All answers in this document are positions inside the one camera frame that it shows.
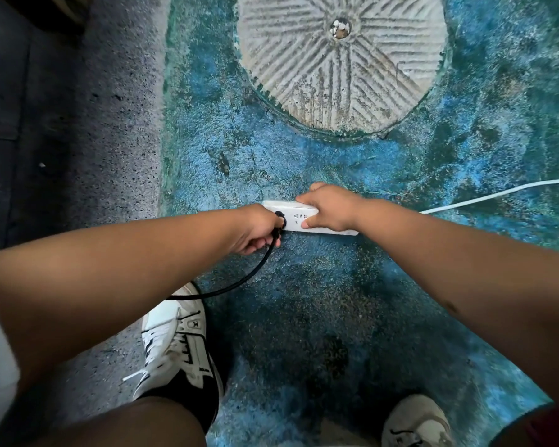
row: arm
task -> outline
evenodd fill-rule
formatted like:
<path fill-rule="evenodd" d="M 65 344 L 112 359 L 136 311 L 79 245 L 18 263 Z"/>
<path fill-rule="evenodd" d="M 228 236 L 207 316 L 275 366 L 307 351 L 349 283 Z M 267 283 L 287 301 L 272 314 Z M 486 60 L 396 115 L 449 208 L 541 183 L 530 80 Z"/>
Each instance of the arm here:
<path fill-rule="evenodd" d="M 0 325 L 38 373 L 124 329 L 231 252 L 271 241 L 261 205 L 62 233 L 0 251 Z"/>
<path fill-rule="evenodd" d="M 559 253 L 314 183 L 309 227 L 356 229 L 559 403 Z"/>

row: electrical outlet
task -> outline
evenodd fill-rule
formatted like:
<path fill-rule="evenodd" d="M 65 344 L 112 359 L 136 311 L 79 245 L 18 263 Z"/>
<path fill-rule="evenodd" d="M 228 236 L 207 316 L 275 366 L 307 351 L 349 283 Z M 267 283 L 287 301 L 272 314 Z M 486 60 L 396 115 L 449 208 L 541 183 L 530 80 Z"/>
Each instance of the electrical outlet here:
<path fill-rule="evenodd" d="M 306 232 L 306 233 L 336 233 L 337 235 L 358 235 L 356 231 L 343 231 L 335 232 L 327 228 L 312 228 L 303 229 L 301 227 L 302 222 L 310 216 L 319 213 L 319 210 L 311 205 L 301 204 L 300 202 L 293 201 L 263 201 L 263 207 L 267 210 L 273 212 L 280 211 L 285 217 L 285 227 L 286 231 L 293 232 Z"/>

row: drain cover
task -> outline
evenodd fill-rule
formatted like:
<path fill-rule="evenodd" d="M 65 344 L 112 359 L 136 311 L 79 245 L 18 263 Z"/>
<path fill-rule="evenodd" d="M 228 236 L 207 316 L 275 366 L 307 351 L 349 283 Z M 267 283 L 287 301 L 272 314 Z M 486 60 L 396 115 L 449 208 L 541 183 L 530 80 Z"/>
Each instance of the drain cover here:
<path fill-rule="evenodd" d="M 238 0 L 241 63 L 302 124 L 373 133 L 434 82 L 447 40 L 441 0 Z"/>

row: black power cord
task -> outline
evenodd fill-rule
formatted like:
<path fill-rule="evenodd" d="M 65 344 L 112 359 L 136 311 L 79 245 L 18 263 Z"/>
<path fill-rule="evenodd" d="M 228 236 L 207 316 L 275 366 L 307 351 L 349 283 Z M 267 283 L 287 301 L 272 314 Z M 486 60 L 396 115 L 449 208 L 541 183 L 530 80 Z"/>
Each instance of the black power cord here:
<path fill-rule="evenodd" d="M 282 226 L 282 228 L 284 228 L 285 224 L 286 224 L 284 214 L 280 211 L 276 211 L 275 214 L 277 216 L 281 217 L 281 218 L 284 218 L 284 225 Z M 237 282 L 235 282 L 231 285 L 228 285 L 227 287 L 221 288 L 220 290 L 210 291 L 208 293 L 203 293 L 203 294 L 200 294 L 200 295 L 171 295 L 170 297 L 168 297 L 168 299 L 173 300 L 173 301 L 188 301 L 188 300 L 194 300 L 194 299 L 203 300 L 205 298 L 211 298 L 212 296 L 218 296 L 218 295 L 221 295 L 223 293 L 227 293 L 231 290 L 234 290 L 236 287 L 239 287 L 240 285 L 243 285 L 246 281 L 248 281 L 250 278 L 255 276 L 255 274 L 257 274 L 257 272 L 263 267 L 265 262 L 267 262 L 267 259 L 271 255 L 271 251 L 274 250 L 275 243 L 277 242 L 278 238 L 280 237 L 279 235 L 280 235 L 281 231 L 282 231 L 282 229 L 275 228 L 271 232 L 271 237 L 273 238 L 273 240 L 271 240 L 271 244 L 269 245 L 269 248 L 267 249 L 267 252 L 263 256 L 263 258 L 261 259 L 259 264 L 256 267 L 254 267 L 254 270 L 252 270 L 249 274 L 247 274 L 245 277 L 243 277 L 239 281 L 237 281 Z"/>

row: hand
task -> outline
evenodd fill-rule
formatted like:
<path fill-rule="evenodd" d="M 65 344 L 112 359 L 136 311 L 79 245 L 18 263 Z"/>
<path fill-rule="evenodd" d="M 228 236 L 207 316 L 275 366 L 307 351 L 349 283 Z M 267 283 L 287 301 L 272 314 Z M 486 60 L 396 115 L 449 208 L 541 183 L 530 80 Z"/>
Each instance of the hand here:
<path fill-rule="evenodd" d="M 246 205 L 234 210 L 239 213 L 241 223 L 245 226 L 242 237 L 232 249 L 234 253 L 249 255 L 257 249 L 271 244 L 273 240 L 271 232 L 274 228 L 282 228 L 284 225 L 283 218 L 267 210 L 261 204 Z M 275 247 L 279 247 L 280 243 L 278 238 Z"/>
<path fill-rule="evenodd" d="M 302 222 L 302 228 L 330 228 L 341 232 L 356 229 L 356 219 L 364 198 L 336 185 L 315 182 L 309 192 L 296 197 L 302 204 L 312 205 L 319 213 Z"/>

